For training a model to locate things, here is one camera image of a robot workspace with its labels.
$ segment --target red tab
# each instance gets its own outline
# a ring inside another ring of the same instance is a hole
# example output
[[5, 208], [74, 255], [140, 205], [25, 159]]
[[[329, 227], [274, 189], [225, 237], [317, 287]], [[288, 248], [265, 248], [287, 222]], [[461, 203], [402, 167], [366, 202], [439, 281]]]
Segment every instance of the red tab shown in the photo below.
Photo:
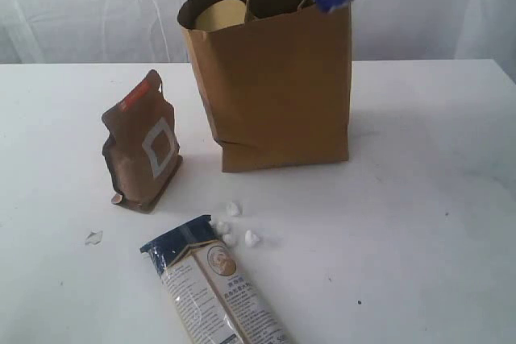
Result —
[[133, 106], [141, 97], [143, 97], [151, 88], [151, 84], [147, 80], [143, 80], [138, 86], [130, 92], [119, 104], [122, 112], [127, 111]]

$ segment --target circular logo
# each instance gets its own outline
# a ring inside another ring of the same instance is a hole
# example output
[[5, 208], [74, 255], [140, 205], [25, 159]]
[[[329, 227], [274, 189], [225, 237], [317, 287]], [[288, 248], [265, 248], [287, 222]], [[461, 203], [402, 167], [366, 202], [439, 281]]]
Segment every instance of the circular logo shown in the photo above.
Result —
[[229, 277], [235, 274], [236, 262], [222, 246], [214, 246], [208, 250], [208, 263], [211, 270], [219, 276]]

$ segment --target white table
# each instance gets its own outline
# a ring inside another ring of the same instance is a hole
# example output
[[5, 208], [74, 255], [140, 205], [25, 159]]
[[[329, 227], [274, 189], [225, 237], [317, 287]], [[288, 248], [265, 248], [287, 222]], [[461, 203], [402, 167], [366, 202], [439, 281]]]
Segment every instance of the white table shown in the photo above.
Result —
[[[110, 204], [100, 117], [150, 68], [185, 162], [141, 215]], [[514, 343], [516, 85], [491, 60], [353, 70], [349, 163], [225, 175], [188, 64], [0, 66], [0, 342], [188, 343], [139, 247], [238, 200], [264, 244], [235, 253], [298, 344]]]

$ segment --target white candy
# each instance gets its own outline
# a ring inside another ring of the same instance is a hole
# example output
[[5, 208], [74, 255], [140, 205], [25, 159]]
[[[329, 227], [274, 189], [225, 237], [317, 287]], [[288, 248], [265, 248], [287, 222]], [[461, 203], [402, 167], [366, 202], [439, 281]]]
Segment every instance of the white candy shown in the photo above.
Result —
[[228, 247], [235, 247], [238, 242], [236, 237], [233, 234], [225, 234], [223, 235], [223, 241], [226, 243]]
[[247, 247], [254, 247], [260, 242], [260, 237], [250, 230], [245, 233], [245, 245]]
[[229, 234], [231, 231], [231, 226], [226, 222], [217, 222], [217, 226], [215, 227], [218, 235]]
[[240, 210], [238, 203], [230, 201], [226, 204], [226, 214], [228, 217], [235, 218], [242, 215], [242, 211]]

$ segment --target white curtain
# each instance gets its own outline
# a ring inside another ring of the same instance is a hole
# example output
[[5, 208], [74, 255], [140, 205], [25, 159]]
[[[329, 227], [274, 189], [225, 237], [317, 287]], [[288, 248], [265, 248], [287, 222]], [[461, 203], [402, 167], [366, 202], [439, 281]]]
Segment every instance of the white curtain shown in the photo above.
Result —
[[[185, 0], [0, 0], [0, 63], [188, 60]], [[514, 0], [357, 0], [357, 60], [494, 58], [516, 79]]]

